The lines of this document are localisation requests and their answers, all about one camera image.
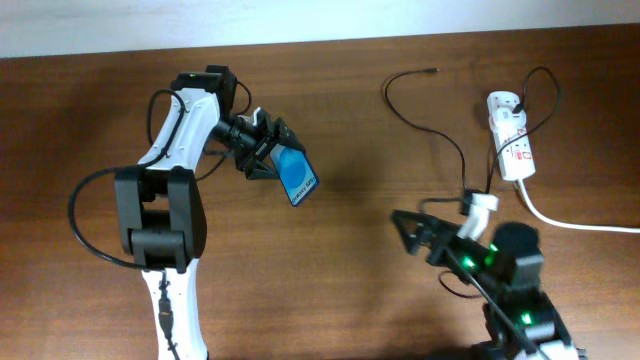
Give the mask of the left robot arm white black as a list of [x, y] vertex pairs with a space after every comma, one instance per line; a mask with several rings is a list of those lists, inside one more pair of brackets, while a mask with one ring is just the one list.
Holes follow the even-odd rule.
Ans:
[[239, 82], [223, 65], [182, 72], [171, 82], [171, 109], [138, 164], [115, 173], [122, 247], [149, 290], [161, 359], [206, 359], [196, 277], [207, 239], [195, 171], [209, 141], [230, 150], [249, 180], [281, 182], [292, 206], [319, 177], [294, 131], [262, 109], [235, 115]]

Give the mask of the blue Galaxy smartphone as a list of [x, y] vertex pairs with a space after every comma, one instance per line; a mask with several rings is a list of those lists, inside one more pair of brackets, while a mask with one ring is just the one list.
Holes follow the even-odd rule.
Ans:
[[319, 185], [319, 177], [306, 154], [300, 150], [276, 145], [271, 150], [270, 157], [291, 205], [301, 205]]

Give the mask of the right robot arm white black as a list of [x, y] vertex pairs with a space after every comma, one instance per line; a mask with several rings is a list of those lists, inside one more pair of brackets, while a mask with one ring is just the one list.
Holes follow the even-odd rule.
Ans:
[[425, 261], [442, 267], [485, 300], [489, 339], [462, 349], [438, 351], [433, 359], [553, 359], [588, 357], [578, 347], [549, 296], [541, 289], [544, 256], [538, 231], [524, 223], [498, 226], [484, 246], [462, 226], [432, 215], [404, 210], [391, 220], [406, 251], [428, 249]]

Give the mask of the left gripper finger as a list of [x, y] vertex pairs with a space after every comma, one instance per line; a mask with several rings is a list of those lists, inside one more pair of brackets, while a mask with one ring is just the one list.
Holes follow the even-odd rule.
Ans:
[[245, 177], [247, 180], [277, 180], [279, 175], [273, 167], [252, 156], [245, 168]]
[[277, 119], [277, 138], [278, 144], [287, 148], [291, 148], [302, 153], [306, 152], [306, 148], [300, 142], [295, 132], [282, 119]]

